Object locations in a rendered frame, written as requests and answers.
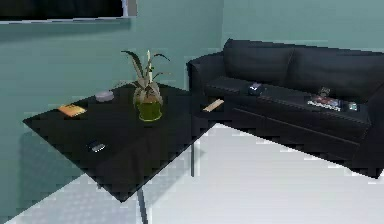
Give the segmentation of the houseplant in green pot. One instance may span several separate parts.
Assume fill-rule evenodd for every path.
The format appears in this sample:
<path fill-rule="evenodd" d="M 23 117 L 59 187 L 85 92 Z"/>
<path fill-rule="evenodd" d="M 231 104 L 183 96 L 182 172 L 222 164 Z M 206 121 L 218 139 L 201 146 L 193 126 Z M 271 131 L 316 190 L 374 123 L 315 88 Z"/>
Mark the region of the houseplant in green pot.
<path fill-rule="evenodd" d="M 133 93 L 133 106 L 138 110 L 139 119 L 144 122 L 153 122 L 162 117 L 161 107 L 163 105 L 163 98 L 160 93 L 160 88 L 155 78 L 161 75 L 161 72 L 153 74 L 154 67 L 152 66 L 152 82 L 148 82 L 146 66 L 143 66 L 139 56 L 129 50 L 122 50 L 122 53 L 131 57 L 134 69 L 137 74 L 137 79 L 132 82 L 135 86 Z M 169 60 L 164 54 L 155 53 L 151 54 L 151 62 L 156 57 L 162 57 Z"/>

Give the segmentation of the black sofa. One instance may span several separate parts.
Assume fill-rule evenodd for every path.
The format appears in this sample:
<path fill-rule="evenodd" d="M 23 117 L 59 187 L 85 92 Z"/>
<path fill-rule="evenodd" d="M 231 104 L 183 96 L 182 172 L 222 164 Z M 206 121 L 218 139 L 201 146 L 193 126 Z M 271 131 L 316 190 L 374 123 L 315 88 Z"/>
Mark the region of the black sofa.
<path fill-rule="evenodd" d="M 384 172 L 384 53 L 229 39 L 186 67 L 192 93 L 224 100 L 215 122 L 371 178 Z M 307 103 L 322 87 L 340 111 Z"/>

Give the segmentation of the tan pencil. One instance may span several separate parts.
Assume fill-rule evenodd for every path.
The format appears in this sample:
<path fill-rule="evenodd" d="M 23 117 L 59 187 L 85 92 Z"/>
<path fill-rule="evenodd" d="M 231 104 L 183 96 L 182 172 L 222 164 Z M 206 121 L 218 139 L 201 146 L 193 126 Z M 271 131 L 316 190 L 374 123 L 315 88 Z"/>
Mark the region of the tan pencil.
<path fill-rule="evenodd" d="M 216 109 L 218 106 L 220 106 L 221 104 L 224 103 L 224 100 L 222 99 L 217 99 L 215 100 L 214 102 L 212 102 L 211 104 L 209 104 L 208 106 L 206 106 L 203 111 L 205 112 L 211 112 L 213 111 L 214 109 Z"/>

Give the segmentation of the white candle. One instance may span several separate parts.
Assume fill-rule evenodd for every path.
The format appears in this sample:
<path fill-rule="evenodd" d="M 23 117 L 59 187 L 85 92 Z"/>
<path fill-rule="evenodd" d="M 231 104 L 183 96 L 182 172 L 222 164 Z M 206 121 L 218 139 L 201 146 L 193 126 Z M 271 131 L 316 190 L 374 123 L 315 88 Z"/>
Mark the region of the white candle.
<path fill-rule="evenodd" d="M 151 83 L 152 82 L 152 65 L 151 65 L 152 62 L 151 62 L 150 50 L 147 50 L 147 59 L 148 59 L 148 63 L 146 67 L 146 72 L 147 72 L 148 82 Z"/>

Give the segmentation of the small black box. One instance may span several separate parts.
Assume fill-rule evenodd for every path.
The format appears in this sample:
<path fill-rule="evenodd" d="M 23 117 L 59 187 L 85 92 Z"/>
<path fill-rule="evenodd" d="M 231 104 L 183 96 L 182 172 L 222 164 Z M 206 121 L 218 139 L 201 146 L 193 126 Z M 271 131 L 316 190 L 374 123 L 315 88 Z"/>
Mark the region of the small black box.
<path fill-rule="evenodd" d="M 248 94 L 252 96 L 259 96 L 264 90 L 264 87 L 260 83 L 253 83 L 248 88 Z"/>

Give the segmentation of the black table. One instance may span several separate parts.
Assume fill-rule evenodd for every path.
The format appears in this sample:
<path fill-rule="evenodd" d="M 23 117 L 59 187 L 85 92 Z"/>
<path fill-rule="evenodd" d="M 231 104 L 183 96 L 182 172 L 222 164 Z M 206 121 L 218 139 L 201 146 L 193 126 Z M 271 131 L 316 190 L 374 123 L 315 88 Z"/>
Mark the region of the black table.
<path fill-rule="evenodd" d="M 111 101 L 98 102 L 93 96 L 77 101 L 86 109 L 78 116 L 52 109 L 23 123 L 118 201 L 137 194 L 142 223 L 149 224 L 143 186 L 215 122 L 198 115 L 203 99 L 165 84 L 160 86 L 162 117 L 144 122 L 133 106 L 133 93 L 134 87 L 126 84 L 113 90 Z M 92 152 L 87 145 L 93 141 L 106 147 Z"/>

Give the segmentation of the grey round bowl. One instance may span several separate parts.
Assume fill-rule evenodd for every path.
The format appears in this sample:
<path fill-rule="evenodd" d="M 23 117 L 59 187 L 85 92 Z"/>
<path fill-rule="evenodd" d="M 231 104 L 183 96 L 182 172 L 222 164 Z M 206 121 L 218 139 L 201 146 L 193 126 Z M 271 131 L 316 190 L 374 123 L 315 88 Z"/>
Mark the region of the grey round bowl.
<path fill-rule="evenodd" d="M 111 101 L 114 98 L 112 91 L 102 91 L 95 95 L 95 98 L 98 102 L 107 102 Z"/>

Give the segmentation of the black remote control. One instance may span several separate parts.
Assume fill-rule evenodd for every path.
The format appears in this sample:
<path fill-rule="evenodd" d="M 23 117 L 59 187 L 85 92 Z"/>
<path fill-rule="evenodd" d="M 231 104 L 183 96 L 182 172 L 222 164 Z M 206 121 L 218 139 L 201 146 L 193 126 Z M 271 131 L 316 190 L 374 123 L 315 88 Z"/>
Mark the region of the black remote control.
<path fill-rule="evenodd" d="M 93 142 L 90 142 L 88 145 L 87 145 L 87 148 L 92 151 L 92 152 L 99 152 L 101 150 L 103 150 L 104 148 L 106 147 L 105 144 L 103 143 L 100 143 L 98 141 L 93 141 Z"/>

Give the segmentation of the orange book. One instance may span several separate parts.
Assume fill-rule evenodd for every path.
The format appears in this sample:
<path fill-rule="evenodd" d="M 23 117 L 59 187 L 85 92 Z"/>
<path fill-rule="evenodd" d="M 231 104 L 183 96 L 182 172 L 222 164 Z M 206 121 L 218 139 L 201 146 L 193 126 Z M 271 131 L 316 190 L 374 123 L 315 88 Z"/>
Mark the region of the orange book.
<path fill-rule="evenodd" d="M 86 112 L 86 109 L 74 104 L 62 105 L 58 110 L 69 117 L 75 117 Z"/>

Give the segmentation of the colourful magazine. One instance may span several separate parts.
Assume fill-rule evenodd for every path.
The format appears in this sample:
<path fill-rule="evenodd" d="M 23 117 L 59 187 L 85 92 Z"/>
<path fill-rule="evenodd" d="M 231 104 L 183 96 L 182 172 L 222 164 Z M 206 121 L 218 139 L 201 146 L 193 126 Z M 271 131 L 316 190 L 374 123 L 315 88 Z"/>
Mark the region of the colourful magazine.
<path fill-rule="evenodd" d="M 341 101 L 329 97 L 330 89 L 322 87 L 317 95 L 312 95 L 307 101 L 309 105 L 331 109 L 335 111 L 341 110 Z"/>

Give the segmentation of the dark window with white frame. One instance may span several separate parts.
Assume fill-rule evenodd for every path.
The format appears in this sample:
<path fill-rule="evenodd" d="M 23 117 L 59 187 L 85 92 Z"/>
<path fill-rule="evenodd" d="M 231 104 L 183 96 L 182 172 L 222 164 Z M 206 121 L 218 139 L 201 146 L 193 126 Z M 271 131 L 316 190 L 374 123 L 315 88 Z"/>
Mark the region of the dark window with white frame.
<path fill-rule="evenodd" d="M 0 24 L 125 19 L 137 0 L 0 0 Z"/>

